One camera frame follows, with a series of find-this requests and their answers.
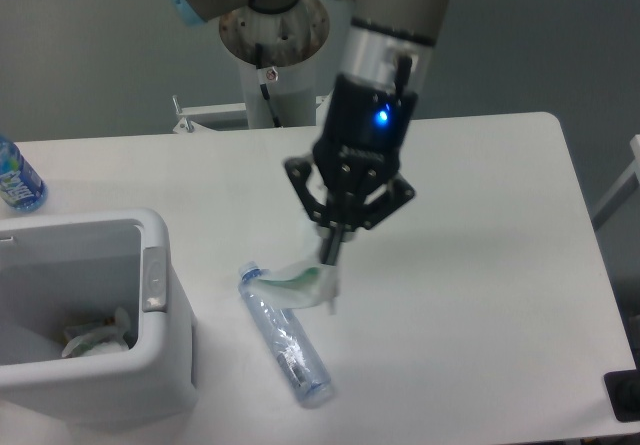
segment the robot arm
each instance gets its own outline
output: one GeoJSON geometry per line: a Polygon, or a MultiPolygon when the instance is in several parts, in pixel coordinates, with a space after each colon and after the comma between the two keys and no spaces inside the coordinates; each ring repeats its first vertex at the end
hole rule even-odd
{"type": "MultiPolygon", "coordinates": [[[[354,1],[344,59],[322,136],[312,154],[285,163],[296,193],[324,238],[319,258],[328,265],[337,263],[341,243],[358,228],[375,227],[415,195],[399,174],[400,149],[448,2],[354,1]],[[327,188],[324,204],[307,188],[314,164],[327,188]],[[381,193],[371,200],[377,191],[381,193]]],[[[248,6],[263,17],[256,20],[260,28],[269,16],[286,14],[299,0],[174,2],[192,23],[248,6]]]]}
{"type": "Polygon", "coordinates": [[[324,130],[311,156],[285,168],[324,238],[321,263],[415,196],[399,175],[400,148],[413,114],[448,0],[355,0],[345,55],[324,130]],[[307,188],[315,164],[326,203],[307,188]],[[383,192],[373,201],[369,197],[383,192]]]}
{"type": "Polygon", "coordinates": [[[220,16],[222,43],[239,65],[250,128],[315,123],[310,63],[329,33],[329,17],[320,1],[173,1],[191,25],[220,16]],[[304,66],[295,67],[302,62],[304,66]]]}

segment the gray wall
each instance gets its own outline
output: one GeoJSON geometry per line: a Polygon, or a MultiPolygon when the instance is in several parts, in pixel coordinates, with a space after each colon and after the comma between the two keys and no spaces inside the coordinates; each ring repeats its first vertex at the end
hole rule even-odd
{"type": "MultiPolygon", "coordinates": [[[[318,67],[331,90],[348,6],[324,0],[318,67]]],[[[217,23],[187,28],[171,0],[0,0],[0,130],[17,141],[169,133],[183,106],[242,101],[217,23]]]]}

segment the metal stand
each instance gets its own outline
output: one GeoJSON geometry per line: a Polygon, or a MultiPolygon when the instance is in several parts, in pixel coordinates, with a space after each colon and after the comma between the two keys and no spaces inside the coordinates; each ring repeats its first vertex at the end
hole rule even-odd
{"type": "MultiPolygon", "coordinates": [[[[316,97],[316,107],[322,105],[327,98],[326,96],[316,97]]],[[[178,103],[178,97],[174,95],[173,104],[176,118],[179,120],[173,129],[174,133],[231,130],[234,128],[233,122],[247,120],[247,106],[244,103],[182,108],[178,103]],[[203,127],[198,123],[206,123],[209,126],[203,127]]]]}
{"type": "Polygon", "coordinates": [[[638,189],[639,182],[640,163],[638,160],[634,160],[596,204],[595,211],[591,217],[591,223],[595,231],[598,231],[618,208],[633,195],[633,192],[638,189]]]}

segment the trash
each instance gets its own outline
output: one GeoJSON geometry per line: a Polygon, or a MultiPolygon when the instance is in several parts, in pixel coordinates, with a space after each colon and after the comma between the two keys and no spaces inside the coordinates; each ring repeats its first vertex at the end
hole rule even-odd
{"type": "MultiPolygon", "coordinates": [[[[291,270],[280,277],[289,276],[291,270]]],[[[302,325],[291,310],[275,309],[250,290],[249,284],[253,280],[265,276],[264,270],[250,262],[241,267],[239,272],[242,281],[238,291],[271,354],[287,377],[296,399],[304,408],[316,408],[324,404],[334,393],[331,377],[302,325]]],[[[302,273],[302,269],[296,270],[294,276],[299,273],[302,273]]]]}
{"type": "Polygon", "coordinates": [[[296,262],[277,272],[264,272],[246,288],[275,309],[310,308],[338,295],[338,269],[317,260],[296,262]]]}
{"type": "Polygon", "coordinates": [[[62,350],[62,358],[87,357],[129,350],[124,335],[131,330],[131,319],[118,307],[113,319],[67,327],[64,335],[69,343],[62,350]]]}

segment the blue led light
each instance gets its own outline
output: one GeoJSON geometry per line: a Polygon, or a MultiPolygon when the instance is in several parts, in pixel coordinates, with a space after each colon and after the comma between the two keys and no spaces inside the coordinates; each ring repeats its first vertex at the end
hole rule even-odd
{"type": "Polygon", "coordinates": [[[389,105],[386,105],[383,110],[380,110],[373,117],[373,121],[378,127],[386,127],[389,124],[390,117],[390,108],[389,105]]]}

